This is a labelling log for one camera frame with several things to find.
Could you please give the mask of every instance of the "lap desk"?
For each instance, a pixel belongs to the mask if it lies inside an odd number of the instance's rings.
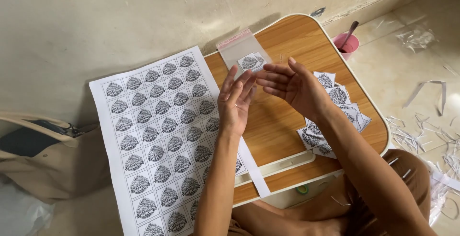
[[[351,102],[358,103],[360,111],[372,118],[361,135],[376,152],[385,153],[390,133],[382,114],[315,19],[301,14],[285,16],[255,33],[255,37],[273,63],[287,64],[288,57],[293,57],[312,72],[336,73],[336,82],[346,86]],[[221,87],[228,69],[219,52],[204,59]],[[342,168],[335,159],[305,150],[296,132],[302,127],[302,115],[258,86],[243,138],[272,194],[330,176]],[[258,198],[249,175],[238,176],[234,207]]]

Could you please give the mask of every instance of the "pink cup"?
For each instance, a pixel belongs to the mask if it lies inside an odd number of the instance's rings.
[[[343,33],[343,34],[337,35],[335,38],[332,39],[332,43],[334,43],[337,49],[342,46],[343,42],[345,41],[346,36],[347,36],[347,33]],[[359,39],[352,34],[342,48],[342,50],[346,52],[346,53],[341,52],[345,61],[347,61],[348,58],[351,57],[351,55],[354,53],[354,51],[358,49],[358,47],[359,47]]]

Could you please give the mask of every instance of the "beige bag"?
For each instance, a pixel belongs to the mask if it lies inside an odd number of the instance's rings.
[[[89,193],[110,184],[109,161],[99,125],[78,129],[73,138],[29,121],[45,120],[69,128],[69,123],[48,117],[0,112],[0,120],[46,134],[60,143],[51,145],[34,157],[18,156],[0,149],[0,173],[46,203]]]

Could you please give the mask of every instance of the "woman's right hand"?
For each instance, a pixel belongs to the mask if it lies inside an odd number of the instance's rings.
[[[256,83],[264,92],[286,100],[297,112],[313,122],[334,103],[318,79],[303,64],[289,57],[289,66],[265,64]]]

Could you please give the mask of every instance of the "spoon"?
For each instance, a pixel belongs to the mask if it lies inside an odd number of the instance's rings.
[[[341,53],[346,53],[346,52],[343,50],[343,47],[344,47],[345,43],[348,41],[348,39],[350,38],[350,36],[351,36],[351,34],[353,33],[353,31],[356,29],[356,27],[358,27],[358,25],[359,25],[359,22],[358,22],[358,21],[353,21],[353,23],[351,24],[350,30],[348,31],[348,34],[347,34],[347,36],[345,37],[344,43],[343,43],[342,46],[339,48],[339,52],[341,52]]]

